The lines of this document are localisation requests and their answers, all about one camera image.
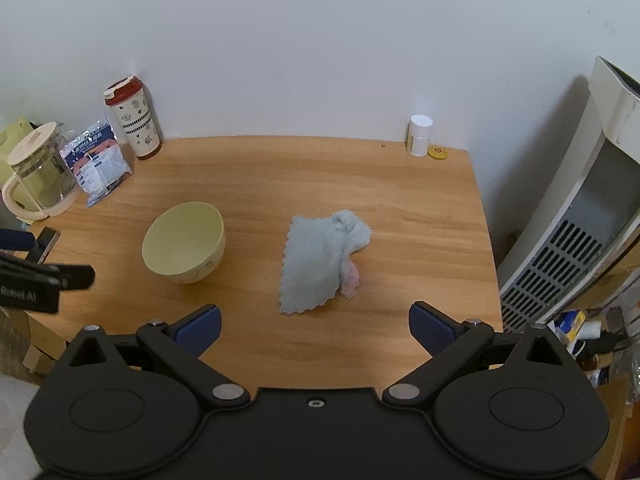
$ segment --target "towel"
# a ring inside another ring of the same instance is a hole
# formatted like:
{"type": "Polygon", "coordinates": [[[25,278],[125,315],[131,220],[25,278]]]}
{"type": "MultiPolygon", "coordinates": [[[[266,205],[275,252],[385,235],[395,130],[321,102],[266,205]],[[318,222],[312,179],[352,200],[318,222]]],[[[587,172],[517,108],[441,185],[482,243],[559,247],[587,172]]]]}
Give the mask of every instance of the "towel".
{"type": "Polygon", "coordinates": [[[339,287],[352,298],[360,277],[350,255],[370,238],[371,229],[348,210],[329,218],[294,216],[284,249],[280,313],[302,313],[323,305],[339,287]]]}

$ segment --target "white tower heater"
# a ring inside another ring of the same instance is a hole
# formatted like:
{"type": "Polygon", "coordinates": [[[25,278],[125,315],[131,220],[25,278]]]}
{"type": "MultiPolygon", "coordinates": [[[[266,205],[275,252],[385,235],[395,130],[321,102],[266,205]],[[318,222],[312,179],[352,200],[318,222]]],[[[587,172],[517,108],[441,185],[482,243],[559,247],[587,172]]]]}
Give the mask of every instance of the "white tower heater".
{"type": "Polygon", "coordinates": [[[547,322],[640,224],[640,84],[601,57],[558,172],[498,267],[507,332],[547,322]]]}

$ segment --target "smartphone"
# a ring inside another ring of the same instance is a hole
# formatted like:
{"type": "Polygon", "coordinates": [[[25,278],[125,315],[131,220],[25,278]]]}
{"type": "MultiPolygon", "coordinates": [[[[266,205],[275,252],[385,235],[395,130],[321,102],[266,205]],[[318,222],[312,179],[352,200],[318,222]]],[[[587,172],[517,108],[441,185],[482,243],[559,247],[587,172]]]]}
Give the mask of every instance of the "smartphone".
{"type": "Polygon", "coordinates": [[[36,244],[33,249],[29,251],[25,260],[34,264],[43,263],[58,241],[58,238],[60,238],[60,231],[51,227],[45,227],[36,239],[36,244]]]}

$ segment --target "wood grain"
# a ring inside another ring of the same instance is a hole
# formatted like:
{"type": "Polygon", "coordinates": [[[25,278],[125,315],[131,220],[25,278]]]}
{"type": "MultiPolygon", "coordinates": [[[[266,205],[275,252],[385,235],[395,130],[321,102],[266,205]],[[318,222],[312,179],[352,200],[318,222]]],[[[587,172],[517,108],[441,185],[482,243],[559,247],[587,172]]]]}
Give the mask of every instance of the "wood grain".
{"type": "Polygon", "coordinates": [[[428,358],[407,311],[424,300],[451,317],[501,330],[489,236],[468,153],[446,160],[404,145],[317,137],[209,137],[167,142],[91,209],[84,198],[41,222],[62,232],[48,261],[91,264],[91,290],[63,294],[57,316],[34,314],[71,339],[86,324],[130,333],[220,306],[222,336],[202,357],[250,390],[258,386],[388,386],[428,358]],[[220,266],[191,285],[149,271],[140,252],[162,212],[203,200],[222,213],[220,266]],[[351,209],[372,229],[353,259],[356,297],[303,315],[278,314],[282,253],[294,215],[351,209]]]}

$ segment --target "blue gripper pad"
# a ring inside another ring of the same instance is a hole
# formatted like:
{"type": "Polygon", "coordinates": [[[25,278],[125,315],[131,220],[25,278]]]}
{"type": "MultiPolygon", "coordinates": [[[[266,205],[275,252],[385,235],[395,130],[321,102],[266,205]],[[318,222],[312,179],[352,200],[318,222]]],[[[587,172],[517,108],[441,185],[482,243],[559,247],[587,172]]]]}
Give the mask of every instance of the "blue gripper pad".
{"type": "Polygon", "coordinates": [[[36,237],[32,233],[15,229],[0,229],[0,249],[5,251],[31,251],[35,244],[36,237]]]}
{"type": "Polygon", "coordinates": [[[191,355],[199,357],[216,342],[221,331],[222,314],[218,307],[214,307],[180,327],[175,332],[174,341],[191,355]]]}
{"type": "Polygon", "coordinates": [[[456,328],[445,322],[446,318],[444,314],[438,316],[415,303],[409,308],[409,331],[432,356],[442,352],[458,338],[456,328]]]}

